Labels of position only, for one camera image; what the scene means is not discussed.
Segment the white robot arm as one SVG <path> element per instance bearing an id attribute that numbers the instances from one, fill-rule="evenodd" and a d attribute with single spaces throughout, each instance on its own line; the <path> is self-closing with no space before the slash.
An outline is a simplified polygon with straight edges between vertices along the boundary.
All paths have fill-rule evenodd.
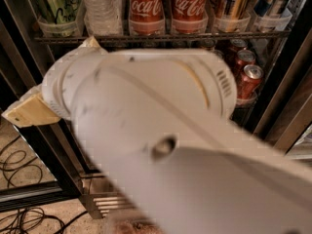
<path id="1" fill-rule="evenodd" d="M 230 120 L 236 84 L 197 49 L 65 54 L 4 117 L 66 119 L 91 160 L 165 234 L 312 234 L 312 172 Z"/>

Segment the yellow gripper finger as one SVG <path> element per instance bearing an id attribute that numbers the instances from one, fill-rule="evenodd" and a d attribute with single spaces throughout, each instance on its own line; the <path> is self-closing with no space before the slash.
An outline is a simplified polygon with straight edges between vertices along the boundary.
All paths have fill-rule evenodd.
<path id="1" fill-rule="evenodd" d="M 80 48 L 99 48 L 100 44 L 94 36 L 88 37 L 83 43 L 80 45 Z"/>
<path id="2" fill-rule="evenodd" d="M 32 87 L 1 116 L 19 128 L 50 125 L 60 120 L 43 100 L 41 85 Z"/>

